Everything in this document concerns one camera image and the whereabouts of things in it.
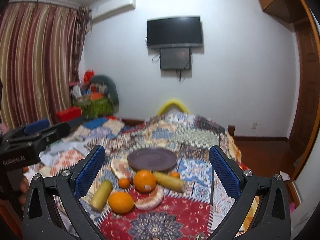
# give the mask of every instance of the black tv screen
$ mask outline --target black tv screen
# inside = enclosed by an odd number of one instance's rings
[[[200,17],[173,17],[147,21],[148,47],[201,47]]]

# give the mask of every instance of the purple plate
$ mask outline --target purple plate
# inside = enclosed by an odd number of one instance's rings
[[[128,155],[128,164],[136,170],[166,171],[177,163],[177,156],[163,148],[143,148]]]

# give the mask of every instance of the small monitor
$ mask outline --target small monitor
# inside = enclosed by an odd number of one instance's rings
[[[160,49],[161,70],[190,70],[190,48],[162,48]]]

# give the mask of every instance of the bed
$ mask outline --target bed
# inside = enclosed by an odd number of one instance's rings
[[[198,115],[175,112],[152,117],[135,127],[125,126],[121,120],[114,118],[98,118],[85,123],[68,138],[42,152],[41,163],[30,167],[27,177],[31,180],[37,172],[43,176],[58,175],[72,168],[96,144],[105,148],[106,161],[88,194],[80,202],[109,240],[207,239],[235,201],[228,197],[212,170],[208,159],[209,148],[219,145],[230,159],[235,160],[242,169],[247,169],[241,163],[241,152],[233,137],[223,127]],[[166,148],[177,155],[177,165],[173,169],[188,182],[185,193],[165,189],[162,202],[151,211],[135,208],[126,215],[117,215],[108,204],[102,212],[93,211],[89,201],[104,179],[113,182],[113,191],[123,190],[117,185],[110,162],[113,159],[125,162],[129,153],[148,147]],[[125,168],[134,174],[128,165]],[[143,197],[134,187],[124,191],[134,201]],[[55,197],[55,201],[66,228],[74,233],[59,197]],[[256,197],[238,235],[248,229],[258,203]]]

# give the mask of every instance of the navel orange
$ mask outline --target navel orange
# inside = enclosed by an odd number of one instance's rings
[[[133,177],[134,187],[143,193],[149,193],[153,191],[156,187],[157,180],[156,177],[147,170],[141,170],[136,173]]]
[[[130,187],[130,181],[127,178],[122,178],[118,180],[118,185],[120,188],[129,188]]]
[[[180,178],[180,173],[177,171],[171,171],[169,175],[174,178]]]
[[[134,201],[126,192],[115,192],[108,199],[110,208],[114,213],[125,214],[132,210]]]

